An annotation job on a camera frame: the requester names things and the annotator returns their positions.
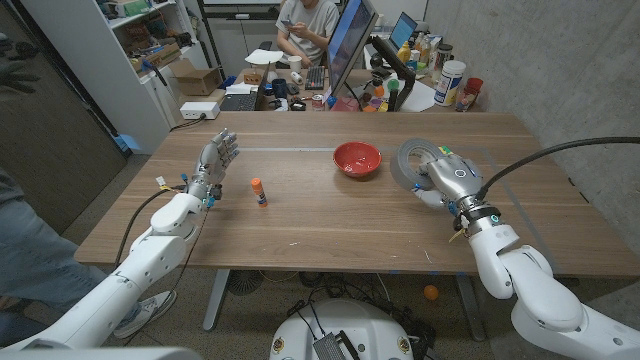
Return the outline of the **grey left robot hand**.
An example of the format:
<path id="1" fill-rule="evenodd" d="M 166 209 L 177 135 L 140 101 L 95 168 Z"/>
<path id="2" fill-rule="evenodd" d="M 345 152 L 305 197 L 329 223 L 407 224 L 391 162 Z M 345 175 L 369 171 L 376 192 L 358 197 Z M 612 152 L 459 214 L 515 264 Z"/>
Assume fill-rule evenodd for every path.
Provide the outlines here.
<path id="1" fill-rule="evenodd" d="M 202 148 L 186 187 L 187 194 L 204 199 L 211 189 L 222 183 L 226 169 L 239 154 L 236 141 L 236 133 L 225 128 Z"/>

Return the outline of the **operator left gloved hand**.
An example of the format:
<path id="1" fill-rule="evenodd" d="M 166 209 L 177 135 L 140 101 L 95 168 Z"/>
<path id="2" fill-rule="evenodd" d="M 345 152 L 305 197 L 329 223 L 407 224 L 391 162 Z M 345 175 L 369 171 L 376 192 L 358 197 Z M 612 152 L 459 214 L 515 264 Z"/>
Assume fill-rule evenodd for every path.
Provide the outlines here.
<path id="1" fill-rule="evenodd" d="M 35 58 L 39 50 L 30 43 L 14 42 L 1 34 L 1 100 L 7 101 L 21 94 L 36 92 L 32 83 L 40 77 L 25 71 L 26 61 Z"/>

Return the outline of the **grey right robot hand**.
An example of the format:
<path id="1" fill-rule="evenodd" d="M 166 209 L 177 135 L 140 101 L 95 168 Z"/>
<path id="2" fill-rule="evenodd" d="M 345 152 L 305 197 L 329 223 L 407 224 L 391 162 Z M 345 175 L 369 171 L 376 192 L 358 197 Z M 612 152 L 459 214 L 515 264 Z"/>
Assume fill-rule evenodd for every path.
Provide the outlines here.
<path id="1" fill-rule="evenodd" d="M 423 163 L 421 168 L 434 187 L 426 190 L 415 184 L 413 194 L 429 207 L 447 208 L 454 215 L 456 232 L 471 237 L 489 227 L 504 225 L 500 211 L 479 199 L 483 178 L 471 160 L 451 153 Z"/>

